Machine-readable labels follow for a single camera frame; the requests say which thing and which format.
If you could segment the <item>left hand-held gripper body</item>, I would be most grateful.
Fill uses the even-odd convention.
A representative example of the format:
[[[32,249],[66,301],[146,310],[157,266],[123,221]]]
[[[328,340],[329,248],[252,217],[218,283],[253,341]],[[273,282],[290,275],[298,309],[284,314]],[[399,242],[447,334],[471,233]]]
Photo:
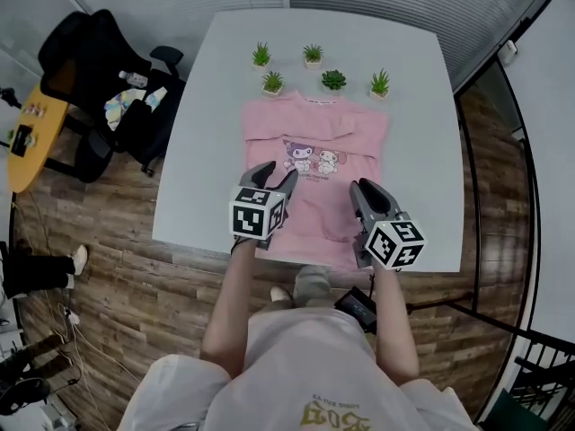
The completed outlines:
[[[272,235],[286,217],[284,193],[247,186],[236,186],[229,202],[229,230],[234,238],[252,239],[267,250]]]

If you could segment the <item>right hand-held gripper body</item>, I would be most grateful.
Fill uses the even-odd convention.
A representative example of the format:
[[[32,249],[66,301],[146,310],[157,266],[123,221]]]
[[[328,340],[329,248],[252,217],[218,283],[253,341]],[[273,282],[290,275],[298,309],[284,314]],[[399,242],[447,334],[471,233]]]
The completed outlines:
[[[426,240],[411,219],[379,219],[369,215],[362,219],[362,230],[354,238],[353,250],[358,268],[379,264],[387,270],[400,270],[413,265]]]

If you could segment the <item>pink cartoon print sweatshirt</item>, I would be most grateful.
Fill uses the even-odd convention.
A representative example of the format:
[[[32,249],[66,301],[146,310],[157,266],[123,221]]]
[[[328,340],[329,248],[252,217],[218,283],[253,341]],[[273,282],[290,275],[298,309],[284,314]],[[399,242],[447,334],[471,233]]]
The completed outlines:
[[[355,268],[360,225],[349,185],[381,180],[386,115],[342,97],[320,101],[290,92],[246,102],[241,122],[247,168],[275,162],[271,187],[298,173],[288,218],[261,257]]]

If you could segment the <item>person's right forearm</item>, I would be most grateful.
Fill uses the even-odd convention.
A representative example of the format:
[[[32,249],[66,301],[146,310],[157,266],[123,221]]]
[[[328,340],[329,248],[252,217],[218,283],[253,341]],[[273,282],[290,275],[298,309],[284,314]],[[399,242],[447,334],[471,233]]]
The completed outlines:
[[[376,292],[376,363],[398,386],[420,376],[420,363],[398,277],[373,266]]]

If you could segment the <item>person's left forearm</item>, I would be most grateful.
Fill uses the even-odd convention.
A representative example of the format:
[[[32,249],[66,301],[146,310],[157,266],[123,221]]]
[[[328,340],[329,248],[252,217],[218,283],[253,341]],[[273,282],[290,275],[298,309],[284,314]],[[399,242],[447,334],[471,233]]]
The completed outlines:
[[[219,365],[231,378],[243,371],[256,246],[251,239],[234,246],[200,348],[202,360]]]

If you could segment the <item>person's white t-shirt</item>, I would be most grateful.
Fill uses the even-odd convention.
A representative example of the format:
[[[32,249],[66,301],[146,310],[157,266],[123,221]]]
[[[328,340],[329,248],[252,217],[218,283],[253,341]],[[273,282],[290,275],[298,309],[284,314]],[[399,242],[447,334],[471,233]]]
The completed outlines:
[[[451,389],[394,384],[357,322],[305,308],[249,321],[243,372],[184,355],[149,368],[118,431],[476,431]]]

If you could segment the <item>black waist battery pack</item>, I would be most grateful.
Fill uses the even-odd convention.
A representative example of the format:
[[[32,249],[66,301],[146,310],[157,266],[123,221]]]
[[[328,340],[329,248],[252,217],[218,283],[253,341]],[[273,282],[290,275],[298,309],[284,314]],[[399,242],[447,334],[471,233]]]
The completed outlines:
[[[343,295],[334,308],[355,319],[365,333],[376,335],[376,303],[356,286]]]

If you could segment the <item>black metal whiteboard stand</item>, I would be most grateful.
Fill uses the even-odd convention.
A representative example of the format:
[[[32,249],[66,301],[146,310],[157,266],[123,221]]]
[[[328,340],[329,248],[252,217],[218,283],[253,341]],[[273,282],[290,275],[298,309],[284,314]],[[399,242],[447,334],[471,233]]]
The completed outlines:
[[[409,312],[448,307],[528,340],[552,345],[548,336],[531,330],[523,319],[529,315],[529,287],[538,271],[537,247],[540,216],[537,212],[536,176],[529,143],[516,140],[502,125],[500,115],[490,111],[474,89],[455,97],[460,133],[464,138],[464,174],[471,183],[473,201],[474,273],[471,291],[428,303],[411,303]],[[508,324],[483,313],[500,290],[488,265],[508,264],[522,287],[517,318]]]

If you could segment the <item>person's grey trousers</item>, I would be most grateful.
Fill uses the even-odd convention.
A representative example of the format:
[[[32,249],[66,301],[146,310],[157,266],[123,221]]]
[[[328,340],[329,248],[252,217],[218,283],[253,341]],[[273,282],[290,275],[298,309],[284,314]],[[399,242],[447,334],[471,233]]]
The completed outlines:
[[[270,302],[261,311],[271,312],[301,308],[332,308],[335,295],[329,281],[332,269],[325,266],[303,266],[295,278],[290,302]]]

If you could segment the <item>spiky green potted plant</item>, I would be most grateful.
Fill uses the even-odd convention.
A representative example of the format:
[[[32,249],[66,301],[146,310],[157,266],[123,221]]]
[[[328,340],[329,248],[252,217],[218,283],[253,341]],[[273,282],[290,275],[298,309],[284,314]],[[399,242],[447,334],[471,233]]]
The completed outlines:
[[[262,77],[262,92],[277,97],[284,86],[284,80],[279,72],[269,71]]]
[[[270,50],[267,43],[258,42],[252,53],[252,67],[265,70],[270,63]]]

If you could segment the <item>dark green succulent plant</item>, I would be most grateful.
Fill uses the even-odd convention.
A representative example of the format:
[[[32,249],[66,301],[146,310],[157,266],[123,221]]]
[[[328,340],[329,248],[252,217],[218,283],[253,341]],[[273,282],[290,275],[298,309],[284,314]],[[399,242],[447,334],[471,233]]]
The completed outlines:
[[[340,91],[347,85],[347,78],[337,69],[328,70],[322,73],[322,85],[330,91]]]

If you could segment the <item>tall spiky potted plant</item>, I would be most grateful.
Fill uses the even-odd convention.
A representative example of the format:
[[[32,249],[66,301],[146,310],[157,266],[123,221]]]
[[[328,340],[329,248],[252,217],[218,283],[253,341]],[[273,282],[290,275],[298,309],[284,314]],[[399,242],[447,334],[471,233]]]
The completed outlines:
[[[369,93],[373,98],[383,100],[389,93],[390,77],[387,71],[381,69],[378,73],[373,73]]]

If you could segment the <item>small iridescent cloth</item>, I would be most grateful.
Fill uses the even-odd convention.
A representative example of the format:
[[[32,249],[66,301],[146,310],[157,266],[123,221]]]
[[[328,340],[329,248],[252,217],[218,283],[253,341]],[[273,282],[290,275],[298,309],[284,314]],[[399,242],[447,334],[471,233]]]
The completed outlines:
[[[154,111],[160,105],[166,94],[167,90],[164,87],[161,87],[146,96],[145,104],[151,109],[151,111]]]

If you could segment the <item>bushy green potted plant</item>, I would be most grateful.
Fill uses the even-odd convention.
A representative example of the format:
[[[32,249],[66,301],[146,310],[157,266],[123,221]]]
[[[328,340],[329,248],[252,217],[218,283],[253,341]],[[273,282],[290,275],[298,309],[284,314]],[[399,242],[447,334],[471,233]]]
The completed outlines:
[[[319,69],[323,62],[323,48],[310,44],[303,48],[303,57],[307,69]]]

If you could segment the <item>large iridescent cloth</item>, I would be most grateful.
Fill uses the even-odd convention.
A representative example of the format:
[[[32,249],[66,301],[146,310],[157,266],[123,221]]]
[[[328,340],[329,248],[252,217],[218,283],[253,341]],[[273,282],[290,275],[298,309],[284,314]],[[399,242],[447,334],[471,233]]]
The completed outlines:
[[[122,116],[125,114],[131,103],[135,100],[143,100],[146,91],[138,88],[131,88],[120,92],[104,104],[104,114],[107,124],[112,131],[119,125]]]

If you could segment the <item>clear plastic water bottle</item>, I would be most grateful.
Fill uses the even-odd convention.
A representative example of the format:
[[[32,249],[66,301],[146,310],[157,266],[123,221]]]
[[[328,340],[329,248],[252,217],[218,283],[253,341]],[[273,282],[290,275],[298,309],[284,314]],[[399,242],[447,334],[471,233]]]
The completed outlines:
[[[145,89],[147,87],[148,79],[144,75],[135,72],[119,71],[118,77],[136,88]]]

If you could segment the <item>large whiteboard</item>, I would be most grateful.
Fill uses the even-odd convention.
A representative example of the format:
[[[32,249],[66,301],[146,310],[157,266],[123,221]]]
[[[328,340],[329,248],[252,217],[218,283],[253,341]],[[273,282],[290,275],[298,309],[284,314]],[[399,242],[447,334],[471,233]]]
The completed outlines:
[[[575,343],[575,0],[552,0],[506,68],[535,164],[541,218],[532,327]]]

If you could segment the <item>black metal rack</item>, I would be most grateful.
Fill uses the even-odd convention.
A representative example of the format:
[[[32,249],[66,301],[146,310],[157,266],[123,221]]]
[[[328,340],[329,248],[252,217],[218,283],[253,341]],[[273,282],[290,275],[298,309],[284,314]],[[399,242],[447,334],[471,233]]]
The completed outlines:
[[[518,368],[512,397],[549,428],[575,419],[575,353],[529,341],[514,359]]]

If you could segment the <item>black office chair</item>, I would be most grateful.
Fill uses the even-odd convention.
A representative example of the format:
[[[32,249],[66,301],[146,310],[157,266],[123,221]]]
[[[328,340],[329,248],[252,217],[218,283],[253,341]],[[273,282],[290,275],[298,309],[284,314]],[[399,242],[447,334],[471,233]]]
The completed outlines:
[[[173,129],[176,112],[186,83],[179,77],[177,65],[183,54],[177,48],[158,46],[150,58],[141,57],[126,41],[112,13],[69,14],[48,36],[39,53],[43,75],[40,90],[55,99],[77,107],[91,120],[84,124],[67,116],[65,127],[80,136],[75,153],[77,179],[90,183],[107,168],[116,150],[114,131],[105,118],[104,104],[128,89],[118,77],[119,71],[135,72],[148,79],[146,96],[164,87],[167,94],[152,111],[152,139],[141,153],[129,153],[151,177],[155,161],[164,156]],[[151,60],[166,64],[166,71],[153,68]]]

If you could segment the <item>dark green panel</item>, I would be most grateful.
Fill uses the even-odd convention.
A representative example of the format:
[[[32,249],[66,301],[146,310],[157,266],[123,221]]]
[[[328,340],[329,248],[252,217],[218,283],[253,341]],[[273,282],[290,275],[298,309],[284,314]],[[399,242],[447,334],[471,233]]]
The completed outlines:
[[[486,431],[573,431],[572,410],[554,409],[554,397],[551,390],[514,396],[503,389],[482,422],[483,428]]]

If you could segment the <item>yellow wooden round table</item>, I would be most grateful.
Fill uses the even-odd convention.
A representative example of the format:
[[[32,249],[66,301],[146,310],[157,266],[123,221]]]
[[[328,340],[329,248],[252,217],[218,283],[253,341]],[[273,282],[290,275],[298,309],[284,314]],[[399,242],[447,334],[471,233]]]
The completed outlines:
[[[47,107],[47,111],[42,118],[23,113],[23,110],[32,103],[41,103]],[[40,90],[39,84],[31,91],[27,100],[22,105],[20,115],[10,139],[7,159],[7,177],[8,186],[13,193],[25,191],[44,168],[64,125],[67,111],[67,102],[44,94]],[[11,153],[13,133],[21,124],[31,126],[33,128],[32,135],[37,139],[36,145],[29,147],[24,157],[19,157]]]

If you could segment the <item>black round object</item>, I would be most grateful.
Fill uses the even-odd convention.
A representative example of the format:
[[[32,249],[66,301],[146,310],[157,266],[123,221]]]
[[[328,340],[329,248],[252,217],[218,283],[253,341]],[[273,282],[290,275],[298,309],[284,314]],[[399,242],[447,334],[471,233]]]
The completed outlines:
[[[23,379],[14,384],[0,382],[0,415],[10,416],[28,404],[45,400],[50,393],[49,382],[40,377]]]

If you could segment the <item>black picture frame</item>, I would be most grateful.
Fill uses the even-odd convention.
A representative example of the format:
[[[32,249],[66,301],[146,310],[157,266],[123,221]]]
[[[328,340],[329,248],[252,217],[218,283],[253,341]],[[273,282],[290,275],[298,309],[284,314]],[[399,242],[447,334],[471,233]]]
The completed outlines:
[[[24,157],[29,147],[26,146],[26,138],[32,136],[33,128],[28,125],[21,124],[13,133],[11,153]]]

